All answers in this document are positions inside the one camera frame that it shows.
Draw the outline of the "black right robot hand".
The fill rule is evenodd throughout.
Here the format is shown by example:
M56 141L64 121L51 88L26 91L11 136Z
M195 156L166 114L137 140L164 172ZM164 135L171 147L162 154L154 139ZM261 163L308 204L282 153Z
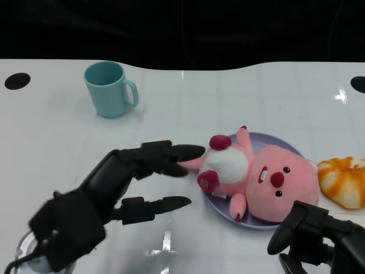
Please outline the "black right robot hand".
M364 227L296 201L267 246L285 273L306 273L302 264L327 264L331 273L364 273Z

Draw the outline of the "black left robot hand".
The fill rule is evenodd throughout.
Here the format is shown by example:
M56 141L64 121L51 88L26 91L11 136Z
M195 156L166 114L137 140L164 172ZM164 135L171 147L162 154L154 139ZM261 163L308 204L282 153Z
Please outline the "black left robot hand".
M185 207L191 200L171 196L147 202L142 197L123 198L133 179L154 173L185 177L181 162L201 157L205 148L173 145L169 140L143 143L139 148L112 150L84 179L65 194L54 192L29 221L38 246L53 272L90 253L106 238L104 226L111 221L124 225L154 220L156 215Z

